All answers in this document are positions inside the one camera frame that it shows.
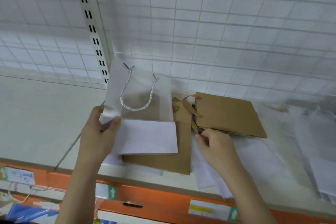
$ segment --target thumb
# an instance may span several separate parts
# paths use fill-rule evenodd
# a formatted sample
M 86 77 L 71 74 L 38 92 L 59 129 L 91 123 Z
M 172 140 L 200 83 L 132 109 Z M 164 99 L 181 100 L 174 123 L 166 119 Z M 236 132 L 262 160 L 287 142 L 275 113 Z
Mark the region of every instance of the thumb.
M 195 135 L 195 139 L 201 152 L 207 150 L 208 146 L 200 135 Z
M 121 118 L 117 116 L 111 121 L 109 127 L 105 131 L 116 134 L 118 129 L 120 128 L 120 125 L 121 125 Z

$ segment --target orange shelf edge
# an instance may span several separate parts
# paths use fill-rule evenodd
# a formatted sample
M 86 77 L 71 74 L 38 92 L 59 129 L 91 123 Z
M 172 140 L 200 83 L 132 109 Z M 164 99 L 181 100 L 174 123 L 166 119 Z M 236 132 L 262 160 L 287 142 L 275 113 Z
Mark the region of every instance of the orange shelf edge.
M 50 172 L 47 170 L 8 164 L 0 162 L 0 165 L 25 169 L 34 172 L 35 182 L 38 186 L 44 186 L 59 190 L 66 190 L 70 181 L 69 174 Z M 224 223 L 215 219 L 205 219 L 204 217 L 188 214 L 190 200 L 206 201 L 215 204 L 235 206 L 231 202 L 219 201 L 203 197 L 195 197 L 175 192 L 162 191 L 140 186 L 97 180 L 98 183 L 114 185 L 117 187 L 117 200 L 104 200 L 99 206 L 99 210 L 115 212 L 134 217 L 150 219 L 168 223 Z M 124 206 L 122 201 L 131 201 L 143 205 L 142 208 Z M 278 223 L 286 224 L 336 224 L 336 220 L 321 217 L 313 217 L 300 213 L 271 210 Z

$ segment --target price tag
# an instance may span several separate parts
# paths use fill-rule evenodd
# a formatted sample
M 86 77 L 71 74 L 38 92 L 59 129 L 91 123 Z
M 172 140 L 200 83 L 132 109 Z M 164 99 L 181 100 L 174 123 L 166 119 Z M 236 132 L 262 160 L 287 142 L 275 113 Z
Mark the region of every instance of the price tag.
M 34 172 L 0 166 L 0 179 L 4 181 L 35 185 Z

